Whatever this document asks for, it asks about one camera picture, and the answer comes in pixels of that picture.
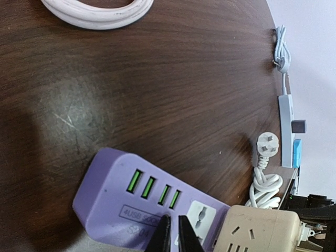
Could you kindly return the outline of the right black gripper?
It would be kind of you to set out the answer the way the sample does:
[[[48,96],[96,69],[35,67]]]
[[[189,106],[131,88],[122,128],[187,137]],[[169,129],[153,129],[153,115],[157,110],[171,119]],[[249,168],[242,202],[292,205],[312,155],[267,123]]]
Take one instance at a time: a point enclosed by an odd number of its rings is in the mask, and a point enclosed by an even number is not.
[[[335,200],[322,195],[290,196],[288,210],[312,226],[327,227],[322,251],[335,251]]]

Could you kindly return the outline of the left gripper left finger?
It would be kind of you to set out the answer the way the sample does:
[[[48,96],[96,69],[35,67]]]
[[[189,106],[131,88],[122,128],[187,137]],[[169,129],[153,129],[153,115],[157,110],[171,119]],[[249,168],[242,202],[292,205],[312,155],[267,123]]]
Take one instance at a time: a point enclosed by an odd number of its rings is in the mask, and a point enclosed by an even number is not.
[[[148,252],[168,252],[171,249],[171,217],[163,215],[148,243]]]

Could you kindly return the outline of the purple power strip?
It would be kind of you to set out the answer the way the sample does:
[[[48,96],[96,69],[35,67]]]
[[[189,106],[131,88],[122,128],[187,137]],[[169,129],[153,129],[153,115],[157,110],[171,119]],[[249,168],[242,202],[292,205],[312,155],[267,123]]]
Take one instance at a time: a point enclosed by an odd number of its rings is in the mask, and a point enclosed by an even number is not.
[[[172,251],[179,249],[179,216],[187,216],[203,249],[212,251],[229,210],[140,156],[112,148],[94,156],[72,207],[93,240],[138,250],[169,215]]]

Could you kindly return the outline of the beige cube socket adapter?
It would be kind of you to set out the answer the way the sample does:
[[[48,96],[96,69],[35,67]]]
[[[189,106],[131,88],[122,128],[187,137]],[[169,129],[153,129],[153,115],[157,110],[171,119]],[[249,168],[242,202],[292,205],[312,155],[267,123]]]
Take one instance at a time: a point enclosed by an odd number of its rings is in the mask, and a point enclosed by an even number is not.
[[[214,251],[294,251],[300,234],[295,212],[235,205],[226,214]]]

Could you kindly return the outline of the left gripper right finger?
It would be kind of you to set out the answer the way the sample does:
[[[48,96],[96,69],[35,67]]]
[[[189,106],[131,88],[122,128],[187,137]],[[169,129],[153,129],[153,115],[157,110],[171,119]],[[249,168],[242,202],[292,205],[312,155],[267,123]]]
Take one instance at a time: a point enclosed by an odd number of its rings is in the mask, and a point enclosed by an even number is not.
[[[178,218],[179,252],[204,252],[187,216],[180,215]]]

